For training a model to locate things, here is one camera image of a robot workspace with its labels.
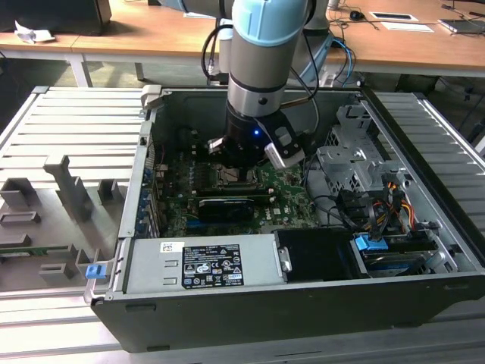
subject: power supply label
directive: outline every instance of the power supply label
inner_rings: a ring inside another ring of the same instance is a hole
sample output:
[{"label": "power supply label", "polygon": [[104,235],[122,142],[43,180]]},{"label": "power supply label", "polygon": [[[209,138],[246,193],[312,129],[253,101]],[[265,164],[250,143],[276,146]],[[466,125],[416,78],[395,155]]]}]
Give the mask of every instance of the power supply label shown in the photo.
[{"label": "power supply label", "polygon": [[244,285],[238,244],[186,246],[182,269],[182,286],[186,290]]}]

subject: wooden desk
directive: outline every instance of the wooden desk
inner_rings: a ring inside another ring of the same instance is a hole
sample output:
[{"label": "wooden desk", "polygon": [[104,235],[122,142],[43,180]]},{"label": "wooden desk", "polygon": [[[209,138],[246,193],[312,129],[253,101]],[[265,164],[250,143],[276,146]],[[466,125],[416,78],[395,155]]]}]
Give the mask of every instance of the wooden desk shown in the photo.
[{"label": "wooden desk", "polygon": [[[358,6],[368,20],[369,11],[413,14],[418,23],[436,23],[440,18],[458,19],[442,9],[439,0],[347,0]],[[456,2],[459,11],[485,13],[485,6]],[[190,64],[199,66],[202,43],[214,28],[210,19],[185,18],[168,8],[148,6],[146,0],[111,0],[111,24],[103,36],[56,35],[58,41],[28,45],[13,34],[0,33],[0,50],[7,57],[62,59],[70,62],[78,86],[91,86],[87,61],[134,62],[139,79],[141,63]],[[349,9],[329,11],[330,19],[349,22],[344,30],[347,44],[357,55],[356,71],[396,74],[485,77],[485,39],[482,36],[450,36],[440,24],[429,25],[433,33],[388,30],[374,23],[348,20]],[[332,31],[341,36],[333,25]],[[326,74],[335,74],[344,62],[342,50],[331,49]]]},{"label": "wooden desk", "polygon": [[80,36],[73,52],[137,56],[200,57],[214,20],[183,13],[146,0],[111,0],[111,23],[102,36]]},{"label": "wooden desk", "polygon": [[[374,23],[380,29],[375,30],[363,20],[358,23],[348,20],[347,8],[328,11],[330,20],[341,17],[349,22],[344,34],[357,56],[357,71],[485,77],[485,37],[452,36],[443,25],[436,24],[438,19],[459,19],[458,14],[442,9],[439,0],[348,0],[346,3],[359,7],[369,21],[377,20],[369,11],[381,11],[412,14],[418,22],[411,23],[433,23],[428,25],[433,33],[388,30],[380,23]],[[469,11],[485,13],[485,5],[456,2],[455,6],[465,15]],[[335,36],[341,36],[337,25],[331,29]],[[343,58],[343,51],[333,49],[327,63],[341,62]]]}]

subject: blue drive latch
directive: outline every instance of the blue drive latch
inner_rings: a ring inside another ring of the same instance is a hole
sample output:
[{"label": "blue drive latch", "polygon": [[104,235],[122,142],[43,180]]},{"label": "blue drive latch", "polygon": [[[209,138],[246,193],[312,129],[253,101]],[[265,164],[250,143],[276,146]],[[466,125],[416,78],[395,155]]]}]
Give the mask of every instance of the blue drive latch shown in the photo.
[{"label": "blue drive latch", "polygon": [[369,234],[362,234],[355,238],[355,244],[359,251],[362,250],[388,250],[386,241],[382,238],[380,240],[369,239]]},{"label": "blue drive latch", "polygon": [[86,278],[87,279],[105,279],[105,278],[107,278],[106,270],[107,270],[106,264],[91,264],[91,265],[88,265],[88,268],[86,270]]}]

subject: blue cable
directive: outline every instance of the blue cable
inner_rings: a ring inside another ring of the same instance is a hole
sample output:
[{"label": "blue cable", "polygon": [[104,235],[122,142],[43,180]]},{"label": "blue cable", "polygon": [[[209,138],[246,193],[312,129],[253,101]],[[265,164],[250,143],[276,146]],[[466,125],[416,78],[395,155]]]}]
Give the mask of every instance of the blue cable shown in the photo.
[{"label": "blue cable", "polygon": [[340,42],[339,40],[336,40],[336,39],[334,39],[333,41],[335,43],[339,44],[343,49],[345,49],[345,51],[347,53],[347,57],[349,58],[349,69],[347,70],[347,78],[346,78],[346,81],[342,84],[342,87],[345,87],[346,82],[350,77],[350,73],[352,72],[352,55],[350,54],[350,51],[345,44],[343,44],[342,42]]}]

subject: paper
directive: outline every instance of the paper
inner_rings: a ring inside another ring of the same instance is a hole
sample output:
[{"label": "paper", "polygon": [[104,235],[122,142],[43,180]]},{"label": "paper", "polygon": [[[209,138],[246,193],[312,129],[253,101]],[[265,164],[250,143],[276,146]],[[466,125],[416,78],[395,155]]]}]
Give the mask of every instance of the paper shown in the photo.
[{"label": "paper", "polygon": [[53,37],[48,30],[32,30],[22,27],[17,21],[15,21],[15,26],[17,28],[17,30],[15,30],[15,35],[29,44],[55,40],[55,37]]},{"label": "paper", "polygon": [[197,14],[197,13],[184,13],[183,17],[194,17],[199,19],[215,19],[215,17],[209,17],[208,15]]},{"label": "paper", "polygon": [[388,30],[407,30],[408,32],[427,32],[434,33],[433,30],[423,24],[403,24],[403,23],[390,23],[387,21],[380,22]]}]

